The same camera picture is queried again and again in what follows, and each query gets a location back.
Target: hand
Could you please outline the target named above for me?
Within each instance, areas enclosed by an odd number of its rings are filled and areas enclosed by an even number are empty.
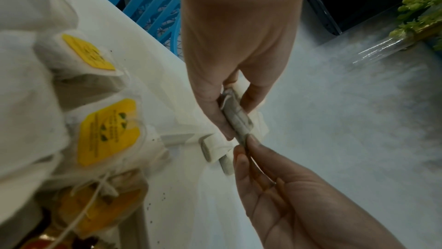
[[[228,139],[234,131],[219,109],[221,86],[238,71],[250,82],[241,106],[252,111],[283,72],[302,0],[181,0],[182,46],[195,98]]]
[[[376,219],[311,170],[247,138],[237,146],[238,193],[264,248],[404,249]]]

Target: white table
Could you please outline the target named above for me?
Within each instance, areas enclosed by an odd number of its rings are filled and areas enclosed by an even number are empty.
[[[79,30],[94,44],[112,50],[115,59],[169,109],[183,109],[176,116],[178,121],[208,126],[180,59],[107,0],[72,3],[79,15]],[[157,113],[149,110],[146,116],[152,122],[170,122],[157,120]],[[126,233],[142,231],[139,247],[149,243],[150,248],[161,249],[259,248],[261,243],[242,208],[234,176],[225,176],[218,162],[208,164],[198,144],[174,148],[171,154],[170,163],[148,176],[147,201],[138,212],[145,215],[147,231],[140,224],[123,224]]]

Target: yellow sticker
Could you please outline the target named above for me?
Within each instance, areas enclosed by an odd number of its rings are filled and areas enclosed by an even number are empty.
[[[78,163],[87,167],[132,146],[140,136],[136,118],[129,98],[89,114],[80,125]]]
[[[92,43],[67,34],[62,34],[62,38],[91,67],[115,70],[114,65],[106,61]]]

